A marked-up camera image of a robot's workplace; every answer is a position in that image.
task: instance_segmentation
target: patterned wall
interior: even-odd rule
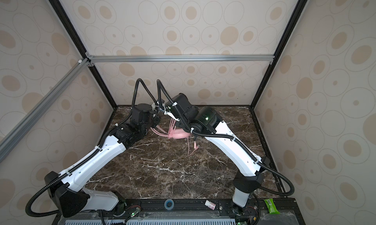
[[[85,69],[0,163],[0,224],[49,225],[54,216],[31,218],[28,200],[44,185],[44,176],[59,172],[90,152],[112,113],[89,69]],[[35,212],[56,209],[47,192]]]
[[[0,141],[78,58],[45,0],[0,0]]]
[[[307,225],[374,224],[376,0],[310,0],[256,107]]]
[[[157,79],[173,97],[184,93],[192,104],[250,104],[268,61],[97,63],[117,104],[131,104],[135,81],[142,78],[157,98]],[[152,103],[143,88],[137,103]]]
[[[93,55],[273,54],[297,0],[62,0]]]

